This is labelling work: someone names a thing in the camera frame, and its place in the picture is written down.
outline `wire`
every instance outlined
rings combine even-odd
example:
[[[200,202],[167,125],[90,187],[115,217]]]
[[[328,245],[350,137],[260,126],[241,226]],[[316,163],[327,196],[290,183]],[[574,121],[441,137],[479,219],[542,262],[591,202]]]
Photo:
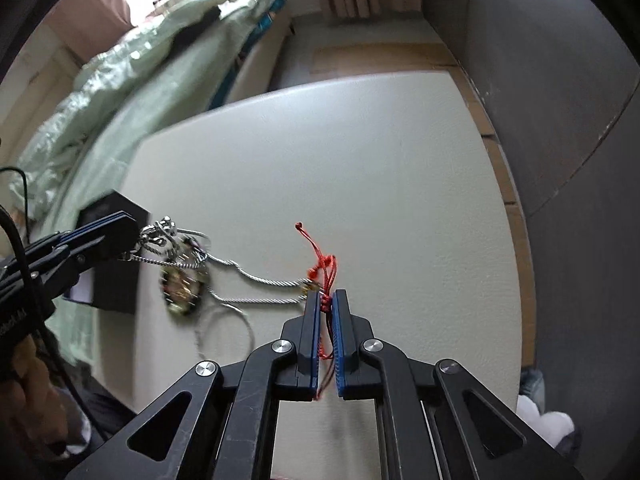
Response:
[[[20,269],[20,275],[22,277],[22,283],[24,286],[24,290],[27,291],[27,295],[29,296],[29,300],[26,301],[25,308],[28,311],[28,314],[33,317],[36,321],[36,325],[38,327],[38,332],[40,333],[40,338],[42,339],[47,352],[50,354],[51,359],[56,365],[58,369],[58,373],[62,380],[65,383],[66,389],[69,390],[72,397],[80,406],[80,409],[86,415],[86,418],[89,419],[89,422],[95,428],[95,431],[100,435],[101,439],[106,442],[107,434],[104,432],[103,428],[100,426],[97,420],[95,420],[94,414],[89,410],[87,405],[80,397],[78,390],[76,390],[75,385],[71,381],[69,374],[66,372],[65,366],[63,365],[62,358],[60,354],[56,351],[56,347],[50,339],[49,331],[44,324],[44,319],[42,319],[42,314],[39,309],[40,301],[38,297],[38,293],[36,292],[35,285],[33,284],[33,279],[31,277],[31,272],[29,270],[29,263],[27,261],[27,256],[24,253],[24,246],[22,245],[22,240],[20,240],[20,233],[18,232],[18,228],[15,226],[14,221],[11,219],[11,215],[6,211],[4,207],[0,205],[0,227],[4,230],[7,237],[9,238],[9,242],[11,243],[11,247],[14,250],[15,261]]]
[[[15,171],[22,177],[22,187],[24,188],[24,229],[27,235],[27,243],[31,243],[31,229],[29,228],[29,197],[27,194],[27,176],[23,170],[16,168],[15,166],[3,166],[0,168],[0,173],[5,171]]]

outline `gray wall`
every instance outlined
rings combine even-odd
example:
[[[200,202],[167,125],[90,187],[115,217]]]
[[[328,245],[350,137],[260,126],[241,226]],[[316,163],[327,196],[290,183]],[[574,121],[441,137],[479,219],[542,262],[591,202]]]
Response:
[[[640,428],[640,70],[589,0],[449,1],[424,0],[425,16],[476,85],[520,193],[548,408],[574,417],[578,468],[604,478]]]

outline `silver necklace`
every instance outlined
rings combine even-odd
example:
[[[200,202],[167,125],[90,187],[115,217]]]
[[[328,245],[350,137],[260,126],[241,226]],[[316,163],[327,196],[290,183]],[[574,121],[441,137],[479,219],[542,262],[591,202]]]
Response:
[[[203,246],[198,240],[206,241]],[[168,217],[149,224],[140,231],[140,241],[135,251],[126,259],[136,262],[153,264],[163,267],[161,286],[165,303],[172,314],[188,316],[198,312],[194,326],[196,348],[200,359],[204,355],[204,338],[209,326],[215,318],[215,312],[208,309],[210,316],[206,316],[205,309],[200,306],[204,296],[209,296],[217,304],[241,317],[249,334],[249,353],[255,348],[255,333],[246,312],[236,304],[272,304],[272,305],[303,305],[306,293],[318,288],[318,284],[309,278],[293,281],[268,280],[245,271],[233,260],[223,260],[209,253],[211,239],[204,233],[189,229],[181,229]],[[147,250],[162,260],[141,256]],[[222,298],[210,286],[210,266],[220,265],[234,268],[243,278],[260,283],[261,285],[277,286],[280,288],[298,288],[301,293],[293,298]]]

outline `tabletop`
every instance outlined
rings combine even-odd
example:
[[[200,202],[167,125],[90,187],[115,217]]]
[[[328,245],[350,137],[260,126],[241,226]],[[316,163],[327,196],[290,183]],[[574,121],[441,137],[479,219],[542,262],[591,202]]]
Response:
[[[121,191],[153,219],[205,232],[211,252],[265,278],[316,262],[301,221],[338,259],[353,314],[408,357],[453,358],[514,408],[520,299],[510,229],[481,136],[446,72],[331,80],[272,92],[176,124],[137,152]],[[198,361],[192,320],[164,306],[144,265],[135,317],[98,316],[98,380],[142,410]],[[222,296],[264,296],[211,269]],[[295,306],[246,309],[257,345]],[[242,320],[216,310],[204,353],[242,360]],[[283,402],[273,475],[380,476],[372,401]]]

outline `bolt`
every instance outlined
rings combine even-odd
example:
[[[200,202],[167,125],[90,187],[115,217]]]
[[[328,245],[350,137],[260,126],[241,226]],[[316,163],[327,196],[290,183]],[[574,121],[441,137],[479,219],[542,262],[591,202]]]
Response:
[[[287,341],[286,339],[278,339],[277,341],[273,342],[273,344],[271,345],[271,349],[278,354],[286,354],[289,350],[291,350],[292,346],[293,345],[290,341]]]
[[[446,374],[457,374],[460,368],[460,364],[453,359],[443,359],[440,361],[440,370]]]
[[[196,373],[201,377],[208,377],[216,371],[216,364],[213,361],[201,361],[196,364]]]
[[[362,346],[367,352],[380,352],[384,345],[380,339],[367,339]]]

